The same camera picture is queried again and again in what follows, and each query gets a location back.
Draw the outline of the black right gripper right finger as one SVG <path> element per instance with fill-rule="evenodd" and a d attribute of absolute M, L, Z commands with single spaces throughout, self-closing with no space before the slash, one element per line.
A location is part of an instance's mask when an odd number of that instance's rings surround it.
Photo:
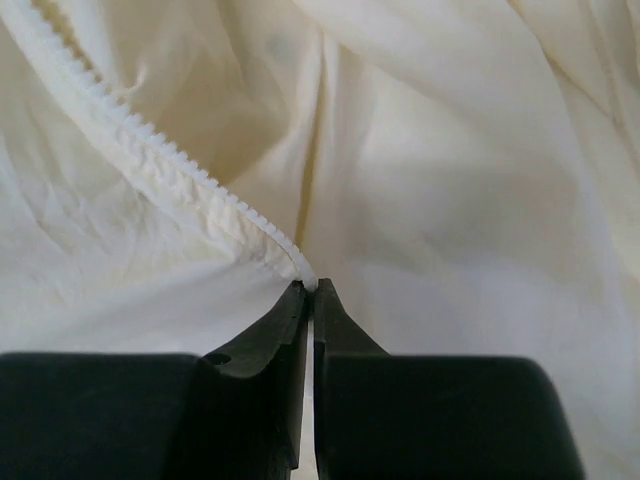
<path fill-rule="evenodd" d="M 581 479 L 556 389 L 534 361 L 382 349 L 328 279 L 313 301 L 322 479 Z"/>

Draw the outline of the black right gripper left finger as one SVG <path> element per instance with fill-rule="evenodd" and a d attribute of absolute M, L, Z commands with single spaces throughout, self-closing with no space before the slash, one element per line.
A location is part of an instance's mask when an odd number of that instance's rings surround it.
<path fill-rule="evenodd" d="M 298 467 L 308 294 L 204 356 L 9 353 L 5 479 L 287 479 Z"/>

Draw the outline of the cream yellow jacket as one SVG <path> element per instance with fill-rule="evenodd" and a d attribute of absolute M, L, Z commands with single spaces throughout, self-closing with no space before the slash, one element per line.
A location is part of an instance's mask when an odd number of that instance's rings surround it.
<path fill-rule="evenodd" d="M 321 277 L 637 478 L 638 3 L 2 3 L 3 350 L 202 354 Z"/>

